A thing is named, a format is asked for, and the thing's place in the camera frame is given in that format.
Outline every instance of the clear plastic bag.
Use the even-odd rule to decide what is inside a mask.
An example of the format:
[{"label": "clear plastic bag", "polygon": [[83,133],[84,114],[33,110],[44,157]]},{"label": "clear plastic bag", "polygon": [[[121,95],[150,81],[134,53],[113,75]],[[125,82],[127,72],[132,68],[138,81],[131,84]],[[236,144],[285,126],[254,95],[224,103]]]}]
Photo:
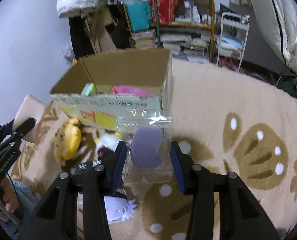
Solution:
[{"label": "clear plastic bag", "polygon": [[170,181],[171,113],[162,110],[121,110],[116,125],[127,144],[124,182]]}]

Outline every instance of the metal bolt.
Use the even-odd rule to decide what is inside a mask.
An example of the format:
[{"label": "metal bolt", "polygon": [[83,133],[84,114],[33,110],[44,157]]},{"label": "metal bolt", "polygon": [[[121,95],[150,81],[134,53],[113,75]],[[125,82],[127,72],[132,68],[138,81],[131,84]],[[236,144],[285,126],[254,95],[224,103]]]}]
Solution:
[{"label": "metal bolt", "polygon": [[67,173],[67,172],[62,172],[62,173],[59,175],[59,177],[60,177],[61,179],[66,179],[66,178],[68,177],[68,173]]},{"label": "metal bolt", "polygon": [[202,166],[200,164],[194,164],[192,166],[192,169],[195,171],[200,171],[202,169]]},{"label": "metal bolt", "polygon": [[238,177],[238,175],[235,172],[229,172],[229,177],[231,179],[236,179]]},{"label": "metal bolt", "polygon": [[102,164],[98,164],[98,165],[95,166],[95,170],[96,171],[102,171],[102,170],[104,170],[104,166]]}]

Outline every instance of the wall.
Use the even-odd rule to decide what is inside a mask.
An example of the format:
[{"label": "wall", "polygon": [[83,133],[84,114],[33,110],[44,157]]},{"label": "wall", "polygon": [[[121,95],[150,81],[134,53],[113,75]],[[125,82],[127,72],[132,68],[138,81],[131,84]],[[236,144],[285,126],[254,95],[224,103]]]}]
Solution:
[{"label": "wall", "polygon": [[284,63],[276,56],[271,47],[262,38],[253,9],[246,6],[230,4],[230,0],[215,0],[215,11],[219,10],[220,3],[228,6],[238,14],[250,15],[250,29],[244,51],[244,59],[276,73],[281,73],[284,68]]},{"label": "wall", "polygon": [[0,124],[11,121],[27,94],[48,104],[48,91],[69,67],[61,57],[71,45],[67,19],[56,0],[0,3]]}]

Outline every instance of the brown plush toy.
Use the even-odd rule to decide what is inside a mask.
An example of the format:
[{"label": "brown plush toy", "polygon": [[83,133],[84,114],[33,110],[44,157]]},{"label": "brown plush toy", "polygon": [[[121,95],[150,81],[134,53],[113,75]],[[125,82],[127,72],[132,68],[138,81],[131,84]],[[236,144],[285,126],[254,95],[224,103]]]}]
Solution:
[{"label": "brown plush toy", "polygon": [[71,118],[56,132],[54,156],[58,164],[65,166],[67,160],[74,159],[82,139],[81,125],[78,118]]}]

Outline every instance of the open cardboard box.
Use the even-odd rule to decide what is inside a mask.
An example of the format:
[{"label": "open cardboard box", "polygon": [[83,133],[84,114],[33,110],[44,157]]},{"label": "open cardboard box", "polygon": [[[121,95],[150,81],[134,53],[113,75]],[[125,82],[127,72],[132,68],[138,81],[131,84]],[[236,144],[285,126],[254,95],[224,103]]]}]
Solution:
[{"label": "open cardboard box", "polygon": [[[69,117],[116,130],[119,110],[169,110],[171,82],[168,49],[122,49],[80,58],[54,85],[50,96]],[[98,94],[82,96],[87,83],[94,83]],[[113,94],[113,87],[119,85],[138,87],[152,96]]]}]

